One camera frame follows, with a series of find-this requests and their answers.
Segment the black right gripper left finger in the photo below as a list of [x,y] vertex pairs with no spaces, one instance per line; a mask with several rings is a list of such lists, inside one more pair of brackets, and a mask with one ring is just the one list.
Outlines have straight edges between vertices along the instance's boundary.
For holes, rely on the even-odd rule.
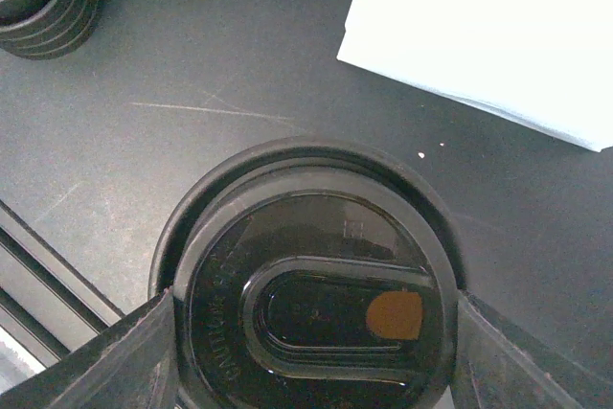
[[173,408],[175,318],[168,288],[55,365],[8,390],[3,408]]

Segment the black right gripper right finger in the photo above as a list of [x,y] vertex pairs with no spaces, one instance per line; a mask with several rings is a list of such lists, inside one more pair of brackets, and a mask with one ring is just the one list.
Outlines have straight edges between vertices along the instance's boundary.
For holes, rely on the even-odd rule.
[[612,381],[460,291],[450,388],[457,408],[610,408]]

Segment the light blue paper bag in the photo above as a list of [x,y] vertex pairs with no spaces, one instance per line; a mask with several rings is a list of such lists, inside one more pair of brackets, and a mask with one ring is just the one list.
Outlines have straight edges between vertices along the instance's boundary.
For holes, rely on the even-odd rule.
[[592,151],[612,145],[612,0],[352,0],[337,56]]

